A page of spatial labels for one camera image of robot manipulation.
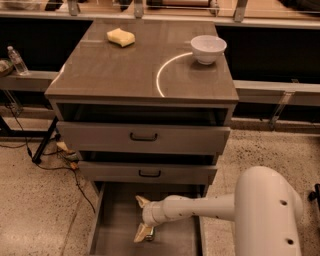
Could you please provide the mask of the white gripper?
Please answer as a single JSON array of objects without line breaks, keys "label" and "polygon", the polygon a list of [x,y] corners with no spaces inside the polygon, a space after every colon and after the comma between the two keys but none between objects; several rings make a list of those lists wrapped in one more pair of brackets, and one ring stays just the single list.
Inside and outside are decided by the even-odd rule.
[{"label": "white gripper", "polygon": [[161,201],[150,201],[143,196],[135,196],[139,207],[142,209],[142,220],[134,237],[134,242],[139,243],[145,240],[145,236],[152,227],[163,223],[173,222],[180,219],[177,211],[177,203],[181,196],[171,195]]}]

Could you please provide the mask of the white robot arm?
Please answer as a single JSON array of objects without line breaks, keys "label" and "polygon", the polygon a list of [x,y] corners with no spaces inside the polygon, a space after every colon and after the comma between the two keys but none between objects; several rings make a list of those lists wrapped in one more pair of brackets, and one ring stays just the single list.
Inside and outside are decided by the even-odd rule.
[{"label": "white robot arm", "polygon": [[297,222],[303,203],[299,194],[277,171],[251,167],[239,176],[235,192],[209,198],[171,195],[161,201],[136,200],[142,222],[134,241],[139,243],[163,223],[192,216],[235,223],[236,256],[302,256]]}]

